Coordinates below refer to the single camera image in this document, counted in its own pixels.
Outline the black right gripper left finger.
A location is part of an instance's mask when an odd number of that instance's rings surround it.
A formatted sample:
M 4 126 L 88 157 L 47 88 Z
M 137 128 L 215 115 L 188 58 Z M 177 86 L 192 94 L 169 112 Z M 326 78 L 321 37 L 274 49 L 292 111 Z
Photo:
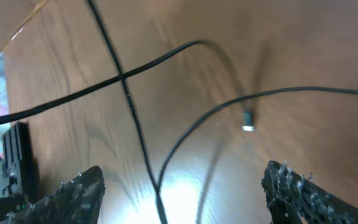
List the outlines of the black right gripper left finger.
M 2 223 L 97 223 L 104 193 L 103 172 L 99 166 L 93 166 L 62 184 L 53 194 L 19 212 L 9 212 Z

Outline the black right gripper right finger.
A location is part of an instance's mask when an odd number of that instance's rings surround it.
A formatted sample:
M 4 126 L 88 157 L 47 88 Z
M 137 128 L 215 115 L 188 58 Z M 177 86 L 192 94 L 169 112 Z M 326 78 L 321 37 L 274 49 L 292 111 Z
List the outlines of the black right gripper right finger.
M 269 161 L 261 181 L 272 223 L 358 223 L 358 208 L 292 171 Z

